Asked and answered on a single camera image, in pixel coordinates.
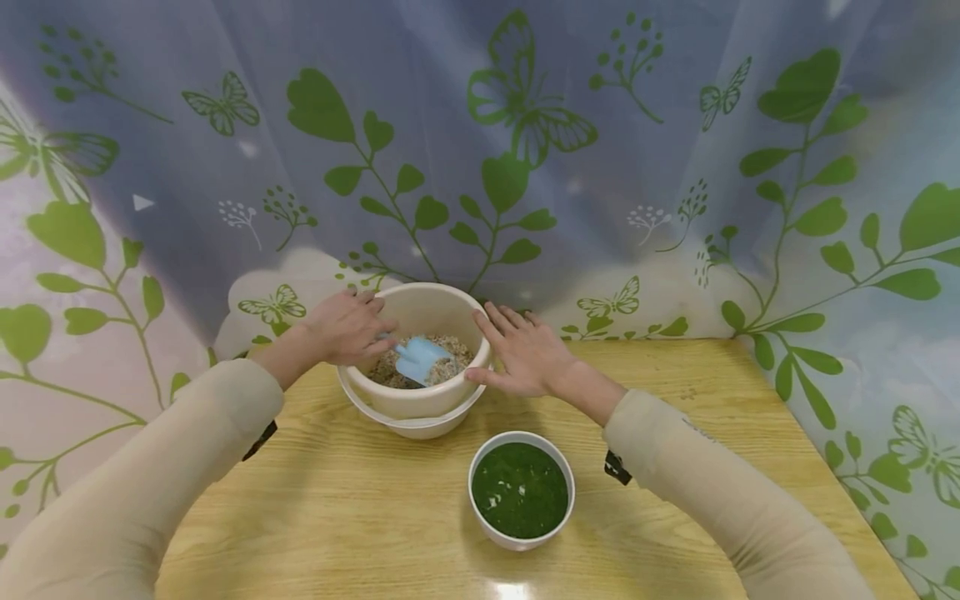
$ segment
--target table surface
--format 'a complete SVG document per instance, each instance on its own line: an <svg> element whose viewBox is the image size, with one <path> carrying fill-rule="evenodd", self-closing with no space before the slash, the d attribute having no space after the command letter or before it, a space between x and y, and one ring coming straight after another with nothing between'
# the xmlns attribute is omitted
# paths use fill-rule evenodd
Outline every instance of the table surface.
<svg viewBox="0 0 960 600"><path fill-rule="evenodd" d="M916 597L740 345L571 347L688 413L790 491L844 543L877 598ZM290 389L276 421L256 456L187 515L157 584L161 600L745 598L696 523L603 472L600 430L558 400L487 391L446 436L405 440L361 415L320 366ZM473 453L511 429L551 440L577 478L566 527L524 554L487 541L467 496Z"/></svg>

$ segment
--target leaf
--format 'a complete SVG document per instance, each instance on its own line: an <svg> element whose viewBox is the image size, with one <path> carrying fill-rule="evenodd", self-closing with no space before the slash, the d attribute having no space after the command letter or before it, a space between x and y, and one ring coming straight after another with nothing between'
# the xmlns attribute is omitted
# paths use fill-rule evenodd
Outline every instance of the leaf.
<svg viewBox="0 0 960 600"><path fill-rule="evenodd" d="M480 238L477 236L477 232L463 221L457 221L453 225L453 228L450 230L450 237L468 246L480 245Z"/></svg>
<svg viewBox="0 0 960 600"><path fill-rule="evenodd" d="M156 277L143 277L143 305L147 309L147 322L153 321L163 312L163 289Z"/></svg>
<svg viewBox="0 0 960 600"><path fill-rule="evenodd" d="M813 382L810 381L810 378L806 376L806 373L800 369L797 369L797 378L800 379L800 385L804 388L806 401L810 403L810 408L813 409L813 414L820 424L826 429L836 429L836 415L833 414L833 409L830 408L830 403L827 402L820 388L814 385Z"/></svg>
<svg viewBox="0 0 960 600"><path fill-rule="evenodd" d="M850 249L848 249L847 245L843 242L823 246L820 249L820 255L824 258L827 266L837 273L844 275L853 273L853 269L855 268L853 265L853 256L850 254Z"/></svg>
<svg viewBox="0 0 960 600"><path fill-rule="evenodd" d="M483 219L483 213L480 211L480 206L477 204L473 198L464 194L460 197L460 206L469 216L474 219Z"/></svg>
<svg viewBox="0 0 960 600"><path fill-rule="evenodd" d="M592 333L604 327L609 327L613 324L613 319L610 317L591 317L587 321L587 333Z"/></svg>
<svg viewBox="0 0 960 600"><path fill-rule="evenodd" d="M847 444L847 451L850 452L851 458L854 460L860 458L860 452L863 450L860 445L860 438L857 438L853 432L848 431L847 435L844 436L844 441Z"/></svg>
<svg viewBox="0 0 960 600"><path fill-rule="evenodd" d="M371 152L383 150L394 140L394 126L378 119L372 110L363 115L363 133L367 136Z"/></svg>
<svg viewBox="0 0 960 600"><path fill-rule="evenodd" d="M824 317L820 313L806 313L803 315L797 315L796 317L790 317L779 323L774 323L767 327L768 331L791 331L793 333L809 333L810 331L816 331L820 327L824 326L824 323L827 322L827 317Z"/></svg>
<svg viewBox="0 0 960 600"><path fill-rule="evenodd" d="M170 403L173 404L176 398L174 397L176 393L190 383L190 375L185 372L175 372L174 376L170 379Z"/></svg>
<svg viewBox="0 0 960 600"><path fill-rule="evenodd" d="M143 252L143 242L134 242L129 237L123 238L123 266L135 269L140 264L140 253Z"/></svg>
<svg viewBox="0 0 960 600"><path fill-rule="evenodd" d="M847 210L843 207L843 199L832 196L810 208L792 227L803 235L817 237L836 233L846 223Z"/></svg>
<svg viewBox="0 0 960 600"><path fill-rule="evenodd" d="M743 177L754 177L766 173L793 153L793 150L786 148L764 148L751 152L740 160L740 173Z"/></svg>
<svg viewBox="0 0 960 600"><path fill-rule="evenodd" d="M940 282L932 269L911 269L891 275L871 287L878 287L911 300L933 300L940 294Z"/></svg>
<svg viewBox="0 0 960 600"><path fill-rule="evenodd" d="M36 282L39 283L43 289L57 292L58 294L72 294L86 287L73 277L59 273L41 273L36 276Z"/></svg>
<svg viewBox="0 0 960 600"><path fill-rule="evenodd" d="M324 183L337 194L349 196L356 189L357 183L360 182L360 176L363 175L366 168L354 165L333 167L324 175Z"/></svg>
<svg viewBox="0 0 960 600"><path fill-rule="evenodd" d="M412 192L423 185L424 181L426 181L426 179L423 177L420 169L408 162L404 162L400 165L399 173L396 174L396 192L397 194Z"/></svg>
<svg viewBox="0 0 960 600"><path fill-rule="evenodd" d="M931 183L910 203L900 221L904 252L935 246L960 236L960 188Z"/></svg>
<svg viewBox="0 0 960 600"><path fill-rule="evenodd" d="M302 69L287 85L287 100L293 107L287 120L300 131L331 142L356 141L353 121L333 82L317 69Z"/></svg>
<svg viewBox="0 0 960 600"><path fill-rule="evenodd" d="M820 350L793 347L793 353L810 367L826 375L838 375L843 372L843 364L834 356Z"/></svg>
<svg viewBox="0 0 960 600"><path fill-rule="evenodd" d="M417 229L436 229L450 218L450 211L446 204L437 201L433 196L424 196L417 203L417 212L414 214L414 227Z"/></svg>
<svg viewBox="0 0 960 600"><path fill-rule="evenodd" d="M840 446L833 440L829 440L824 448L824 458L827 459L827 466L830 467L830 470L837 470L837 467L843 465L845 457Z"/></svg>
<svg viewBox="0 0 960 600"><path fill-rule="evenodd" d="M483 189L497 213L514 207L527 191L530 166L510 153L500 158L487 158L480 167Z"/></svg>
<svg viewBox="0 0 960 600"><path fill-rule="evenodd" d="M557 220L548 209L541 208L523 217L516 224L527 231L544 231L557 225Z"/></svg>
<svg viewBox="0 0 960 600"><path fill-rule="evenodd" d="M759 334L751 337L754 339L754 356L757 363L765 371L770 371L774 368L774 348L770 345L770 340Z"/></svg>
<svg viewBox="0 0 960 600"><path fill-rule="evenodd" d="M833 91L840 73L840 53L825 48L780 73L776 86L756 101L760 112L783 123L813 122Z"/></svg>
<svg viewBox="0 0 960 600"><path fill-rule="evenodd" d="M860 104L860 94L850 94L833 107L820 135L834 135L853 129L867 118L867 107Z"/></svg>
<svg viewBox="0 0 960 600"><path fill-rule="evenodd" d="M875 212L863 218L860 225L860 243L864 248L875 249L880 239L880 217Z"/></svg>
<svg viewBox="0 0 960 600"><path fill-rule="evenodd" d="M51 329L50 314L36 304L0 308L0 340L20 364L27 365L43 353Z"/></svg>
<svg viewBox="0 0 960 600"><path fill-rule="evenodd" d="M507 265L518 265L540 256L540 246L534 244L525 237L521 237L513 244L507 247L500 259L496 262L502 262Z"/></svg>
<svg viewBox="0 0 960 600"><path fill-rule="evenodd" d="M901 464L897 455L892 452L881 454L870 463L867 474L891 490L902 493L913 491L913 486L910 484L910 469Z"/></svg>
<svg viewBox="0 0 960 600"><path fill-rule="evenodd" d="M747 322L743 310L741 310L733 300L725 300L724 303L720 305L720 314L723 315L723 320L726 321L729 326L733 327L734 332L743 329L743 325Z"/></svg>
<svg viewBox="0 0 960 600"><path fill-rule="evenodd" d="M926 556L926 544L917 536L906 537L906 556L908 559L921 559Z"/></svg>
<svg viewBox="0 0 960 600"><path fill-rule="evenodd" d="M66 318L66 332L69 335L93 333L109 321L104 311L83 306L67 308L63 311L63 317Z"/></svg>
<svg viewBox="0 0 960 600"><path fill-rule="evenodd" d="M870 526L881 540L892 540L900 533L894 527L893 521L884 513L877 513L870 519Z"/></svg>
<svg viewBox="0 0 960 600"><path fill-rule="evenodd" d="M43 213L27 217L27 229L60 256L91 269L107 262L104 232L89 204L51 202Z"/></svg>
<svg viewBox="0 0 960 600"><path fill-rule="evenodd" d="M769 200L772 203L783 204L786 200L786 194L783 193L783 188L773 180L761 181L760 185L756 187L756 194L760 198Z"/></svg>
<svg viewBox="0 0 960 600"><path fill-rule="evenodd" d="M856 160L853 156L840 156L824 167L813 182L817 185L841 185L856 178Z"/></svg>
<svg viewBox="0 0 960 600"><path fill-rule="evenodd" d="M679 317L676 321L661 329L660 335L671 338L678 337L684 335L687 328L686 317Z"/></svg>
<svg viewBox="0 0 960 600"><path fill-rule="evenodd" d="M931 255L930 258L939 260L940 262L946 262L954 267L960 267L960 247L944 250L943 252L937 252L936 254Z"/></svg>
<svg viewBox="0 0 960 600"><path fill-rule="evenodd" d="M790 399L793 394L793 357L787 356L777 367L777 374L774 376L774 388L777 394L784 402Z"/></svg>
<svg viewBox="0 0 960 600"><path fill-rule="evenodd" d="M367 212L379 215L381 217L390 217L392 219L396 218L394 212L385 206L382 202L370 196L364 196L360 199L360 207L366 210Z"/></svg>
<svg viewBox="0 0 960 600"><path fill-rule="evenodd" d="M856 505L856 508L861 511L866 511L870 508L870 498L867 497L867 494L861 492L857 488L847 488L847 493L850 495L853 504Z"/></svg>

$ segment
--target bowl rim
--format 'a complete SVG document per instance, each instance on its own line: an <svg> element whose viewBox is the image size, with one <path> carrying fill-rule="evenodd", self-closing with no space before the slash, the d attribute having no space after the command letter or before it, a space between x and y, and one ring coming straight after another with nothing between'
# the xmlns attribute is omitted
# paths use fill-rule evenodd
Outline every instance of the bowl rim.
<svg viewBox="0 0 960 600"><path fill-rule="evenodd" d="M570 478L570 484L567 486L567 490L566 490L568 494L568 499L566 502L566 513L564 514L564 518L560 521L560 523L557 524L556 527L554 527L547 533L543 534L542 536L539 536L538 538L515 538L513 536L508 536L507 534L503 533L502 531L494 527L492 523L490 523L485 518L483 518L483 515L480 514L480 509L477 507L476 500L473 499L473 473L476 471L477 465L480 464L481 457L486 455L487 448L493 445L495 442L497 442L501 438L504 438L506 436L516 436L517 434L519 434L521 437L540 440L546 443L547 445L549 445L550 447L552 447L554 450L556 450L557 454L560 456L560 459L561 459L560 462L557 463L557 466L560 467L560 470L564 473L564 475L569 475L569 478ZM489 438L488 440L483 442L480 445L480 447L477 448L477 451L473 454L473 460L470 461L470 468L467 472L467 495L470 497L470 506L473 507L473 513L476 515L476 517L480 519L482 522L486 523L487 526L490 527L492 530L494 530L498 536L500 536L504 540L507 540L515 544L538 545L557 535L557 533L564 528L564 526L566 525L566 522L570 520L570 515L573 514L573 505L576 502L576 498L577 498L577 483L573 477L573 469L570 467L570 463L566 460L566 456L564 456L561 450L557 448L556 444L554 444L553 442L550 442L549 440L544 438L542 435L538 435L532 431L524 431L522 429L513 429L510 431L504 431L502 433L496 434L492 438Z"/></svg>
<svg viewBox="0 0 960 600"><path fill-rule="evenodd" d="M430 281L415 281L412 283L401 283L395 285L394 287L387 288L376 294L377 298L387 298L391 294L396 293L398 290L410 290L410 289L441 289L454 296L459 297L461 300L466 300L467 304L470 304L474 310L483 310L483 306L478 302L473 296L464 292L459 288L455 288L452 285L446 285L443 283L433 283ZM480 348L477 349L476 355L473 357L473 360L470 361L470 364L467 365L467 369L475 369L477 367L483 367L484 363L487 362L492 354L492 347L487 338L481 334L480 336ZM439 383L437 385L432 385L427 388L417 388L416 390L399 390L397 388L391 388L390 386L385 386L379 383L376 383L369 377L367 377L362 371L356 367L347 367L347 375L354 381L360 382L364 381L363 385L371 386L369 392L382 394L386 396L392 396L394 399L404 399L404 398L417 398L424 399L425 397L439 396L453 388L463 384L466 380L464 373L467 372L467 369L463 369L458 372L456 375L447 379L444 383Z"/></svg>

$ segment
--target green liquid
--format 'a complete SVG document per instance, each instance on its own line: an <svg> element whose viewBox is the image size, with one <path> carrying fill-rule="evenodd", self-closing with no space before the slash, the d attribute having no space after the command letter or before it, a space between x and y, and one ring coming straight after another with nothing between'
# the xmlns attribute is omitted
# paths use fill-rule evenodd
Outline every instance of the green liquid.
<svg viewBox="0 0 960 600"><path fill-rule="evenodd" d="M470 491L484 520L512 538L539 538L566 515L564 472L533 445L517 442L491 450L480 459Z"/></svg>

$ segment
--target backdrop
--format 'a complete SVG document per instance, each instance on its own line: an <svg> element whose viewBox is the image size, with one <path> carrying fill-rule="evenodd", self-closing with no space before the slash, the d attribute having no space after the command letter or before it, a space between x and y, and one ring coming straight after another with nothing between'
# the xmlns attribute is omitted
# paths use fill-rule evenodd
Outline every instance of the backdrop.
<svg viewBox="0 0 960 600"><path fill-rule="evenodd" d="M741 339L918 593L960 599L958 27L950 0L3 3L0 559L217 356L436 280L576 340Z"/></svg>

